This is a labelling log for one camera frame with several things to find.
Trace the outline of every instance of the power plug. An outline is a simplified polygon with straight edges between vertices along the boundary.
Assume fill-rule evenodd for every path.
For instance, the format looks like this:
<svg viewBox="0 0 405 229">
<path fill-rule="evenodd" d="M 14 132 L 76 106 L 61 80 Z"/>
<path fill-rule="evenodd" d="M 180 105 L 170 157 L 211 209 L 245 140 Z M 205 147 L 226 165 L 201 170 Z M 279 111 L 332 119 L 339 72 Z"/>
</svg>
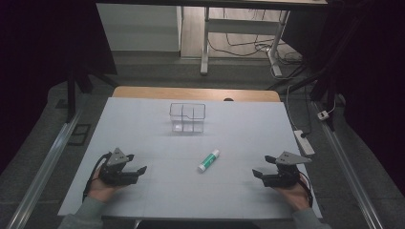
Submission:
<svg viewBox="0 0 405 229">
<path fill-rule="evenodd" d="M 325 120 L 325 119 L 327 119 L 329 117 L 329 114 L 327 113 L 327 111 L 323 111 L 321 113 L 318 113 L 318 117 L 321 120 Z"/>
</svg>

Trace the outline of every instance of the gray carpet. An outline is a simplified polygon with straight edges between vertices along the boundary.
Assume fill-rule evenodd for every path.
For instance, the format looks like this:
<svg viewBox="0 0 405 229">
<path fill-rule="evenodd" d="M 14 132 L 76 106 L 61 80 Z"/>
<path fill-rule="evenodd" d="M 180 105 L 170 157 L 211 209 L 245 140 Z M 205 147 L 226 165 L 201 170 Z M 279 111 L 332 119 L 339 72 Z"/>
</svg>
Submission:
<svg viewBox="0 0 405 229">
<path fill-rule="evenodd" d="M 198 61 L 179 60 L 176 57 L 164 57 L 163 60 L 155 58 L 154 61 L 150 61 L 147 59 L 149 57 L 139 57 L 125 64 L 117 61 L 118 76 L 111 77 L 120 85 L 182 88 L 264 90 L 276 82 L 269 73 L 269 64 L 266 61 L 210 60 L 208 76 L 201 77 Z M 288 74 L 293 68 L 293 66 L 285 66 L 283 72 Z M 26 228 L 56 228 L 61 221 L 61 218 L 56 215 L 57 211 L 91 140 L 105 102 L 113 92 L 113 88 L 105 82 L 93 76 L 91 79 L 95 89 L 90 96 L 90 101 L 78 121 L 75 135 L 69 139 L 70 144 L 59 159 Z M 300 79 L 291 80 L 288 84 L 298 80 Z M 295 124 L 302 130 L 308 131 L 309 117 L 305 98 L 304 90 L 299 90 L 289 95 L 288 102 Z M 66 84 L 64 83 L 50 90 L 48 105 L 41 118 L 18 155 L 0 176 L 0 228 L 5 228 L 8 224 L 59 133 L 66 119 L 65 103 Z M 356 173 L 361 178 L 385 228 L 403 228 L 405 225 L 404 197 L 396 189 L 373 153 L 346 124 L 343 111 L 343 104 L 338 103 L 334 119 L 336 133 Z M 332 228 L 369 228 L 311 106 L 309 106 L 309 113 L 311 134 L 308 135 L 308 139 L 317 155 L 307 168 L 324 216 L 323 221 Z M 255 223 L 266 229 L 294 228 L 292 221 Z M 105 219 L 104 228 L 134 228 L 134 221 Z"/>
</svg>

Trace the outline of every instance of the person's left hand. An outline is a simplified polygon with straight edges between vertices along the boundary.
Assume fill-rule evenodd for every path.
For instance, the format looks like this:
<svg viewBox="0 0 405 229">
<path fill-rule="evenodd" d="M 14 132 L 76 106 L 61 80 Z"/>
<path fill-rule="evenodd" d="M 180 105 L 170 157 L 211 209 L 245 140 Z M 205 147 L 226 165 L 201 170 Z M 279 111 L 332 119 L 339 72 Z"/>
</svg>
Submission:
<svg viewBox="0 0 405 229">
<path fill-rule="evenodd" d="M 93 175 L 93 181 L 90 186 L 89 194 L 87 196 L 90 198 L 98 199 L 101 202 L 107 202 L 116 192 L 116 190 L 126 186 L 113 187 L 105 184 L 101 179 L 98 178 L 99 172 L 100 168 L 98 168 Z"/>
</svg>

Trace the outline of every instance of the clear plastic container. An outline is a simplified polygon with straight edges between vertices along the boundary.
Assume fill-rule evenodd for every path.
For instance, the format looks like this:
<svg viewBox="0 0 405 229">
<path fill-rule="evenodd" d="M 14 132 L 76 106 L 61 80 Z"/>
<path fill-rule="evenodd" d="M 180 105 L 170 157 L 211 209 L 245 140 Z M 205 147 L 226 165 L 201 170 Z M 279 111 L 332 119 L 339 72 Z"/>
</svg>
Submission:
<svg viewBox="0 0 405 229">
<path fill-rule="evenodd" d="M 170 119 L 173 132 L 203 132 L 205 104 L 172 103 Z"/>
</svg>

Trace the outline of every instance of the power strip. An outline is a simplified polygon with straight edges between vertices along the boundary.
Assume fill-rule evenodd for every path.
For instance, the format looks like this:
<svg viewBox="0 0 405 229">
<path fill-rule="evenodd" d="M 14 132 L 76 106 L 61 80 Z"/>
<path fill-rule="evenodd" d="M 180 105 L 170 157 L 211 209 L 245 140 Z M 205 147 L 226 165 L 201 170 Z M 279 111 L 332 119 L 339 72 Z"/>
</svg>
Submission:
<svg viewBox="0 0 405 229">
<path fill-rule="evenodd" d="M 294 131 L 295 138 L 297 139 L 298 143 L 300 144 L 301 149 L 304 151 L 305 156 L 312 156 L 315 152 L 310 146 L 309 141 L 306 137 L 301 137 L 302 131 Z"/>
</svg>

